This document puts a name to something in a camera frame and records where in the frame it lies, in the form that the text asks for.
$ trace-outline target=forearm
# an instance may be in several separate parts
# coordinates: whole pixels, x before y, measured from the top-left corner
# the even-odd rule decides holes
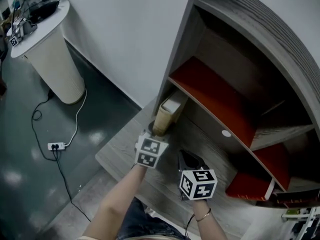
[[[204,200],[193,201],[192,206],[197,221],[202,219],[210,209]],[[202,240],[227,240],[225,232],[211,213],[198,222],[198,228]]]
[[[115,239],[127,210],[143,181],[147,168],[136,164],[131,171],[103,198],[84,236]]]

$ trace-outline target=power strip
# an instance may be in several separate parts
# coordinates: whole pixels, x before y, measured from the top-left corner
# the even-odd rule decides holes
[[[65,150],[66,149],[66,143],[56,142],[56,143],[48,143],[48,150],[52,150],[52,145],[54,145],[54,146],[58,145],[58,150]]]

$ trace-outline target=cylindrical table base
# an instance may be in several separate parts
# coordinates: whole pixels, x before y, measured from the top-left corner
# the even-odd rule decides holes
[[[25,56],[62,102],[74,104],[79,101],[85,92],[85,83],[59,27]]]

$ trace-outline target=person's right arm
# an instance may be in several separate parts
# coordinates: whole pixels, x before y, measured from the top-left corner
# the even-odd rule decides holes
[[[202,219],[210,209],[204,200],[193,201],[192,206],[197,221]],[[198,228],[201,240],[228,240],[225,232],[211,213],[198,222]]]

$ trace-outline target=baseboard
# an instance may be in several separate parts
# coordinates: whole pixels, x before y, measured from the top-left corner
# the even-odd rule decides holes
[[[70,42],[67,38],[64,37],[64,40],[66,42],[66,45],[71,48],[77,55],[79,55],[87,64],[89,64],[95,71],[97,71],[97,73],[102,76],[104,79],[106,79],[107,81],[109,81],[115,88],[117,88],[119,90],[119,92],[121,92],[126,99],[132,103],[139,111],[141,109],[143,109],[143,107],[141,106],[141,104],[134,99],[131,95],[129,95],[123,88],[121,88],[120,86],[118,86],[117,84],[115,84],[112,79],[109,79],[105,74],[102,73],[102,70],[99,70],[99,68],[97,67],[97,65],[92,62],[90,59],[86,58],[86,56],[76,48],[75,45],[72,44],[72,42]]]

